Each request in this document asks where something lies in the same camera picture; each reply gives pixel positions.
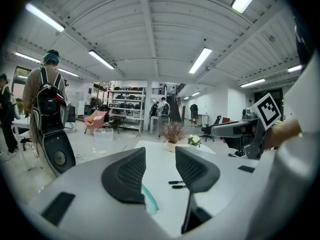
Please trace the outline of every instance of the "white shelving unit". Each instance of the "white shelving unit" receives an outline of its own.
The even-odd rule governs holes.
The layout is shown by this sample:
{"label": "white shelving unit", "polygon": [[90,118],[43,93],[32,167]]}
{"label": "white shelving unit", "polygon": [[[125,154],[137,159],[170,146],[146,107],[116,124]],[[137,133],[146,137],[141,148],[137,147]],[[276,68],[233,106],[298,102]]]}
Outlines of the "white shelving unit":
{"label": "white shelving unit", "polygon": [[[108,93],[112,93],[113,97],[108,98],[108,107],[111,109],[109,115],[110,116],[123,116],[125,117],[125,121],[123,122],[123,125],[119,125],[119,127],[124,127],[128,129],[133,129],[133,130],[139,130],[141,131],[143,125],[144,125],[144,109],[143,109],[143,103],[145,104],[146,102],[146,91],[143,89],[142,91],[140,90],[108,90]],[[136,100],[136,99],[123,99],[123,98],[115,98],[116,95],[135,95],[141,97],[141,100]],[[113,107],[109,106],[110,103],[117,103],[119,107]],[[135,108],[121,108],[120,104],[121,103],[127,103],[127,104],[138,104],[140,103],[140,109],[135,109]],[[127,115],[127,111],[131,111],[132,114],[134,112],[138,112],[138,116],[133,116],[133,115]]]}

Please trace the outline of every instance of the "flower pot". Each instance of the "flower pot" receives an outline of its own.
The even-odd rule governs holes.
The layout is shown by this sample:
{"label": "flower pot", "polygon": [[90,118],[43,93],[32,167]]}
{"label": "flower pot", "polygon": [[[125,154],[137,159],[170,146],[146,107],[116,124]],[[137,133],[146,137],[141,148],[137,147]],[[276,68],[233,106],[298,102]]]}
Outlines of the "flower pot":
{"label": "flower pot", "polygon": [[177,143],[167,142],[166,143],[166,150],[169,151],[169,152],[175,153],[176,152],[176,146],[177,146]]}
{"label": "flower pot", "polygon": [[191,145],[191,144],[189,144],[189,148],[192,148],[192,149],[195,149],[195,150],[199,150],[200,149],[199,145],[194,146],[194,145]]}

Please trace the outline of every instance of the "clear plastic container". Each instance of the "clear plastic container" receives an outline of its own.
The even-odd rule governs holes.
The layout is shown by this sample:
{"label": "clear plastic container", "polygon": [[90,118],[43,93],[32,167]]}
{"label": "clear plastic container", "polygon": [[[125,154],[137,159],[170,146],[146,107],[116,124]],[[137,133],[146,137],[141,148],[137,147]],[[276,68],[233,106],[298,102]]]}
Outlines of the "clear plastic container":
{"label": "clear plastic container", "polygon": [[114,129],[99,128],[93,131],[96,144],[111,142],[114,140]]}

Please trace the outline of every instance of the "ceiling light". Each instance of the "ceiling light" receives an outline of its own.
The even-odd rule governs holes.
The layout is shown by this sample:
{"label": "ceiling light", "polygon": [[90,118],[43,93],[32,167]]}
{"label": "ceiling light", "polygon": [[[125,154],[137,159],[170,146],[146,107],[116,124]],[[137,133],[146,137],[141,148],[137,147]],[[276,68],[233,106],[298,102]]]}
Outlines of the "ceiling light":
{"label": "ceiling light", "polygon": [[30,61],[33,61],[33,62],[36,62],[36,63],[40,63],[41,61],[39,59],[36,59],[36,58],[32,58],[30,56],[27,56],[27,55],[24,55],[20,52],[16,52],[15,55],[19,56],[19,57],[22,57],[22,58],[25,58],[27,60],[30,60]]}
{"label": "ceiling light", "polygon": [[264,81],[266,81],[266,80],[264,78],[262,78],[262,79],[259,79],[259,80],[253,81],[253,82],[248,82],[248,83],[242,84],[242,85],[240,85],[240,87],[252,86],[252,85],[255,85],[255,84],[262,83]]}
{"label": "ceiling light", "polygon": [[253,0],[234,0],[231,7],[243,14]]}
{"label": "ceiling light", "polygon": [[27,9],[27,11],[34,14],[35,16],[37,16],[38,18],[40,18],[44,22],[48,23],[49,25],[54,27],[59,32],[62,32],[65,29],[63,26],[61,26],[59,23],[55,22],[52,18],[50,18],[49,16],[44,14],[42,11],[40,11],[39,9],[34,7],[32,4],[27,3],[25,8]]}
{"label": "ceiling light", "polygon": [[193,64],[192,68],[190,69],[189,73],[194,74],[198,68],[204,63],[206,58],[209,56],[209,54],[212,52],[211,49],[203,48],[200,56],[196,59],[195,63]]}
{"label": "ceiling light", "polygon": [[297,71],[297,70],[300,70],[300,69],[302,69],[302,66],[301,65],[297,65],[297,66],[293,66],[293,67],[288,68],[288,72],[291,73],[293,71]]}
{"label": "ceiling light", "polygon": [[90,50],[89,54],[93,57],[95,57],[98,61],[100,61],[102,64],[106,65],[109,69],[114,70],[115,68],[107,62],[105,59],[103,59],[100,55],[98,55],[94,50]]}
{"label": "ceiling light", "polygon": [[68,75],[71,75],[71,76],[74,76],[74,77],[79,77],[79,75],[74,74],[74,73],[71,73],[71,72],[69,72],[69,71],[66,71],[66,70],[64,70],[64,69],[62,69],[62,68],[58,68],[58,70],[61,71],[61,72],[63,72],[63,73],[66,73],[66,74],[68,74]]}

